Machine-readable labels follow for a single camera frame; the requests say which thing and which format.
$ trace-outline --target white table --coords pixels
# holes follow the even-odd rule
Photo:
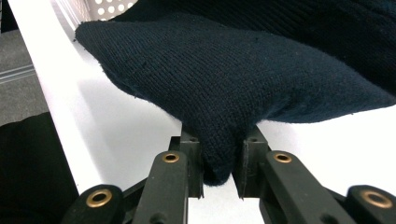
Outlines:
[[[119,91],[72,42],[61,0],[9,0],[32,57],[78,191],[100,183],[127,189],[147,177],[181,124]],[[274,150],[294,153],[321,184],[341,194],[368,184],[396,195],[396,106],[315,124],[264,121]],[[237,199],[233,182],[190,200],[190,223],[262,223],[258,200]]]

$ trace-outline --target gray floor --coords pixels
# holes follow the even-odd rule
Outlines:
[[[0,126],[49,111],[34,72],[15,69],[32,64],[21,33],[0,35]]]

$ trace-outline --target dark blue fabric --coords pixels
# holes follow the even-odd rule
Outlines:
[[[136,8],[148,13],[149,2]],[[208,185],[228,179],[247,131],[262,119],[318,122],[396,104],[389,92],[307,45],[171,7],[154,11],[145,21],[82,23],[76,39],[121,90],[197,132]]]

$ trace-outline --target cloth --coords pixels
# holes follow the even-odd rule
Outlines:
[[[251,11],[240,11],[241,1],[216,2],[230,10],[210,1],[140,0],[113,21],[76,30],[117,87],[197,132],[207,185],[228,179],[243,139],[262,119],[318,122],[396,104],[394,73],[378,75],[390,87],[373,82],[318,49],[250,27]]]
[[[50,113],[0,127],[0,223],[60,223],[77,197]]]

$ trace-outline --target ribbed knit fabric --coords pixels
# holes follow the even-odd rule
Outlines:
[[[152,21],[170,10],[292,38],[396,95],[394,0],[139,0],[114,21]]]
[[[121,90],[159,106],[200,137],[205,183],[224,183],[262,119],[317,122],[396,104],[333,57],[267,32],[230,28],[140,0],[145,21],[91,21],[77,41]]]

